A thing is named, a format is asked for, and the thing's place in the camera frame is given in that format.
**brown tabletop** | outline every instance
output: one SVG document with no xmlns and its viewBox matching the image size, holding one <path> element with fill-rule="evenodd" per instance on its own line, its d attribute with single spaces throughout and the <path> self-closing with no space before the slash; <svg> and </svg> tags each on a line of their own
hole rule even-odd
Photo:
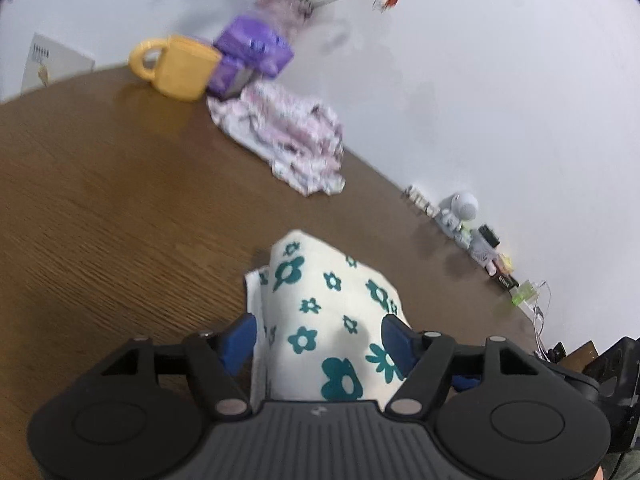
<svg viewBox="0 0 640 480">
<path fill-rule="evenodd" d="M 126 339 L 235 318 L 244 273 L 293 228 L 385 274 L 416 329 L 534 348 L 524 314 L 397 188 L 351 153 L 342 174 L 342 194 L 304 198 L 203 102 L 125 68 L 0 106 L 0 478 L 36 478 L 31 413 Z"/>
</svg>

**green object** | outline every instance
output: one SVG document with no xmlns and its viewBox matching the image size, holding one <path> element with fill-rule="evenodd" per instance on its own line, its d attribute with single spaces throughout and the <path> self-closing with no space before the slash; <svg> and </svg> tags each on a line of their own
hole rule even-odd
<svg viewBox="0 0 640 480">
<path fill-rule="evenodd" d="M 522 285 L 520 285 L 515 294 L 511 297 L 511 303 L 515 306 L 519 306 L 523 301 L 530 300 L 536 295 L 537 291 L 531 282 L 527 280 Z"/>
</svg>

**wood grain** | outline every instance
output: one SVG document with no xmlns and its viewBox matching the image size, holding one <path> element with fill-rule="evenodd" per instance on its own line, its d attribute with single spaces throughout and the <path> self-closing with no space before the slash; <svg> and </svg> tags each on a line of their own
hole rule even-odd
<svg viewBox="0 0 640 480">
<path fill-rule="evenodd" d="M 534 347 L 530 323 L 351 153 L 338 196 L 300 196 L 204 103 L 127 69 L 0 107 L 0 474 L 33 479 L 31 413 L 135 334 L 180 341 L 244 310 L 243 274 L 290 229 L 380 270 L 416 329 Z"/>
</svg>

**mug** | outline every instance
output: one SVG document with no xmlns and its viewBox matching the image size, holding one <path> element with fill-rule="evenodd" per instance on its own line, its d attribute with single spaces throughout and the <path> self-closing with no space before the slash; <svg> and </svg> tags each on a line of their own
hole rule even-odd
<svg viewBox="0 0 640 480">
<path fill-rule="evenodd" d="M 144 67 L 150 50 L 160 50 L 156 65 Z M 164 95 L 181 101 L 195 101 L 204 94 L 207 82 L 222 54 L 212 46 L 184 36 L 170 36 L 167 40 L 146 40 L 129 54 L 129 67 L 137 76 Z"/>
</svg>

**flower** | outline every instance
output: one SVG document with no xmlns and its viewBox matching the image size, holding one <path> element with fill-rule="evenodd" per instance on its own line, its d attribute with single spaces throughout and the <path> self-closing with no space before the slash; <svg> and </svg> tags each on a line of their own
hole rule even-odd
<svg viewBox="0 0 640 480">
<path fill-rule="evenodd" d="M 342 316 L 342 322 L 344 323 L 344 327 L 347 329 L 347 332 L 349 332 L 350 334 L 358 333 L 358 329 L 356 328 L 358 322 L 356 320 L 350 319 L 346 316 Z"/>
<path fill-rule="evenodd" d="M 271 327 L 271 330 L 269 330 L 269 346 L 271 346 L 273 344 L 274 341 L 276 341 L 276 326 L 273 325 Z"/>
<path fill-rule="evenodd" d="M 307 330 L 305 327 L 301 326 L 294 335 L 287 337 L 287 341 L 291 343 L 293 351 L 296 354 L 302 354 L 305 350 L 311 352 L 316 349 L 317 335 L 318 330 Z"/>
<path fill-rule="evenodd" d="M 299 248 L 300 248 L 300 244 L 298 242 L 292 242 L 290 244 L 287 244 L 287 247 L 285 247 L 284 253 L 282 253 L 282 256 L 291 256 Z"/>
<path fill-rule="evenodd" d="M 340 278 L 338 278 L 334 273 L 332 272 L 325 272 L 324 273 L 324 280 L 326 281 L 326 286 L 327 288 L 331 289 L 334 288 L 335 290 L 342 290 L 342 280 Z"/>
<path fill-rule="evenodd" d="M 386 384 L 389 384 L 393 380 L 394 373 L 401 381 L 404 379 L 398 367 L 391 360 L 391 357 L 387 359 L 389 354 L 386 353 L 385 349 L 380 348 L 376 344 L 370 344 L 369 349 L 373 352 L 373 355 L 367 355 L 364 358 L 370 363 L 378 364 L 376 371 L 378 373 L 384 373 Z"/>
<path fill-rule="evenodd" d="M 379 303 L 382 308 L 389 312 L 389 304 L 386 302 L 389 295 L 386 293 L 386 290 L 381 286 L 377 286 L 373 280 L 369 280 L 365 286 L 369 289 L 371 294 L 371 299 L 376 303 Z"/>
<path fill-rule="evenodd" d="M 309 311 L 313 312 L 314 314 L 319 314 L 319 310 L 321 308 L 322 307 L 316 303 L 316 298 L 311 298 L 310 300 L 302 300 L 302 306 L 300 307 L 300 310 L 305 314 Z"/>
<path fill-rule="evenodd" d="M 305 263 L 305 259 L 302 256 L 298 256 L 294 258 L 290 262 L 282 262 L 275 272 L 276 282 L 273 285 L 273 291 L 275 292 L 280 288 L 280 285 L 283 283 L 296 283 L 300 278 L 302 278 L 302 272 L 300 272 L 300 267 Z M 283 277 L 285 271 L 289 269 L 289 273 Z"/>
<path fill-rule="evenodd" d="M 329 378 L 320 390 L 326 400 L 358 400 L 362 396 L 362 384 L 348 359 L 329 357 L 322 362 L 322 371 Z"/>
</svg>

